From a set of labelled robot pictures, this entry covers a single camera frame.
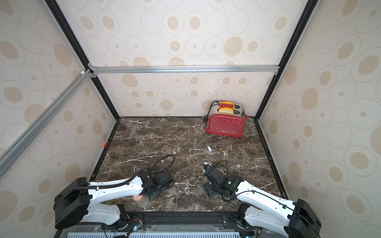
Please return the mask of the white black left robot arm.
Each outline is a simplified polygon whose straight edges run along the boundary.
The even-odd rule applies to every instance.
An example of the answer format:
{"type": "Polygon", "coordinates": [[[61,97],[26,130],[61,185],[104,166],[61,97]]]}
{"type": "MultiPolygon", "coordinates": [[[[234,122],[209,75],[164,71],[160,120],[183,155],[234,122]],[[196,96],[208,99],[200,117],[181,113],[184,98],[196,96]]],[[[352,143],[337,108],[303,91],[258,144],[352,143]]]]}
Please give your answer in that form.
{"type": "Polygon", "coordinates": [[[108,182],[88,182],[77,178],[54,199],[55,228],[67,229],[79,223],[100,223],[111,230],[123,230],[132,218],[124,205],[105,202],[127,196],[154,200],[174,185],[168,170],[155,174],[139,172],[131,178],[108,182]]]}

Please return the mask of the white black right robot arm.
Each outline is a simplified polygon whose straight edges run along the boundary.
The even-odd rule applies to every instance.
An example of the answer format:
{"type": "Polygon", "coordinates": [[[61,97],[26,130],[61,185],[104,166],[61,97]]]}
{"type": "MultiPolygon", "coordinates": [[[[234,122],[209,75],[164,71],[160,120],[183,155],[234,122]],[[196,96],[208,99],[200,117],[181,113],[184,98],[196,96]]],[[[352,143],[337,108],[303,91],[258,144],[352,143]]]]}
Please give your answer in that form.
{"type": "Polygon", "coordinates": [[[260,227],[286,238],[320,236],[321,221],[308,202],[277,197],[239,176],[223,173],[208,162],[204,163],[203,175],[208,180],[203,186],[209,197],[219,195],[227,203],[242,202],[243,210],[236,216],[239,227],[260,227]]]}

